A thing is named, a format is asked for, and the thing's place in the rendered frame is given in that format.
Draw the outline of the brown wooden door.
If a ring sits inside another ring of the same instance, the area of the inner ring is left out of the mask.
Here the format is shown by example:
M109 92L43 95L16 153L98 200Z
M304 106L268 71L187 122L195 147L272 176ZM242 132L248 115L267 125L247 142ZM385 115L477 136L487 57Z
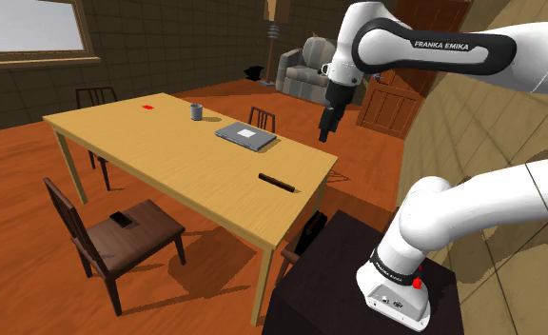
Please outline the brown wooden door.
M473 0L396 0L391 13L414 30L458 31ZM400 139L407 136L436 82L429 70L392 69L373 77L357 124Z

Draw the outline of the dark brown wooden chair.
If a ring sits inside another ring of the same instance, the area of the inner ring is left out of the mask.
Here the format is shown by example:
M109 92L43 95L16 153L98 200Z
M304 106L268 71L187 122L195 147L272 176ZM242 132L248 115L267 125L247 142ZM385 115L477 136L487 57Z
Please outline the dark brown wooden chair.
M267 112L261 108L252 107L249 113L248 123L252 124L253 119L256 119L256 127L263 130L267 130L267 127L270 127L270 132L276 132L276 116L273 113Z
M94 87L94 88L78 88L75 90L76 106L81 108L83 103L83 96L87 96L90 105L92 107L103 105L106 103L117 102L118 98L113 87ZM110 183L108 179L108 170L107 170L107 160L97 154L94 154L92 151L88 152L89 160L91 167L96 169L95 163L98 162L104 177L104 182L106 185L107 191L110 191Z
M299 260L300 256L308 249L319 233L323 230L326 222L327 216L316 210L305 223L302 230L281 251L281 255L284 257L284 260L275 282L276 286L284 277L288 266L294 265Z
M122 307L116 280L163 247L173 243L180 262L186 263L182 242L185 228L151 200L124 211L133 223L120 227L110 218L85 227L75 206L49 179L44 183L51 201L70 234L88 277L97 272L103 278L116 315Z

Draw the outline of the floor lamp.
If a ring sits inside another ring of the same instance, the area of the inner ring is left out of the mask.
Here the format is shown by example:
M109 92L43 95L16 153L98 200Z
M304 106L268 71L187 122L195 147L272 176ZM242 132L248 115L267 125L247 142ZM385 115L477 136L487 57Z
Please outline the floor lamp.
M265 79L260 81L260 84L266 87L273 87L275 83L270 81L270 69L272 63L272 55L274 42L280 37L279 23L286 23L288 20L289 0L264 0L264 20L270 23L267 30L267 38L269 39L269 50L266 63Z

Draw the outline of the grey closed laptop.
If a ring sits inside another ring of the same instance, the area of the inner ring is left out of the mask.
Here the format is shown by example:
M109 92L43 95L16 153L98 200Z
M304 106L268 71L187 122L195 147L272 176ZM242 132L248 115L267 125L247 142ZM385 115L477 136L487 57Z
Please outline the grey closed laptop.
M277 138L273 133L242 122L220 128L215 131L215 135L252 151L259 151Z

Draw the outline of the black remote control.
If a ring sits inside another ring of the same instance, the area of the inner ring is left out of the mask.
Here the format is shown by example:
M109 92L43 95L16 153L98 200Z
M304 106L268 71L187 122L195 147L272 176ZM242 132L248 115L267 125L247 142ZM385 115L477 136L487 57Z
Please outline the black remote control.
M276 186L276 187L279 187L281 189L284 189L286 191L289 191L289 192L294 192L295 191L295 188L285 182L282 182L276 178L273 178L271 176L268 176L264 173L259 173L258 177L263 180L263 181L266 181L268 182L269 184L273 185L273 186Z

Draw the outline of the light wooden table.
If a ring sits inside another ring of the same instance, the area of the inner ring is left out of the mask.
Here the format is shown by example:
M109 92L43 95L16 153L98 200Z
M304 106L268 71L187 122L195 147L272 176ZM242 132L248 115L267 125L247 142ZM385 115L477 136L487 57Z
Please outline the light wooden table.
M153 106L153 110L142 108ZM72 141L260 248L250 322L258 323L274 250L308 202L320 201L336 156L283 136L251 151L215 135L233 119L157 93L45 116L81 202L88 199L67 145ZM261 180L268 176L289 192Z

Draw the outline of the dark robot stand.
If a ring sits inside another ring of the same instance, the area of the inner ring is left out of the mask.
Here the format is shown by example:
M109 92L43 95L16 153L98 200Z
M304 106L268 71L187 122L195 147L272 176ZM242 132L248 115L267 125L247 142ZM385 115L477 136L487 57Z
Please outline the dark robot stand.
M456 275L422 262L429 325L417 332L369 308L356 273L382 234L339 210L273 289L262 335L464 335Z

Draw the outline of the black phone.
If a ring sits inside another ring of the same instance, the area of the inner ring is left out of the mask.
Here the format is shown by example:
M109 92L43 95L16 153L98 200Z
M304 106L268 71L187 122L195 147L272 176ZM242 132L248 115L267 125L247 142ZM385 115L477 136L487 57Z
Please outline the black phone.
M128 227L133 223L133 220L121 211L110 214L109 218L120 227Z

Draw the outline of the window with wooden frame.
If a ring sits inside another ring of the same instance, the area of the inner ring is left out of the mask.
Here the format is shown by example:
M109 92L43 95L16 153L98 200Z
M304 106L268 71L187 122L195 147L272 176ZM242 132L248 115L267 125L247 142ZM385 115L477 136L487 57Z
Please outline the window with wooden frame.
M99 61L82 0L0 0L0 69Z

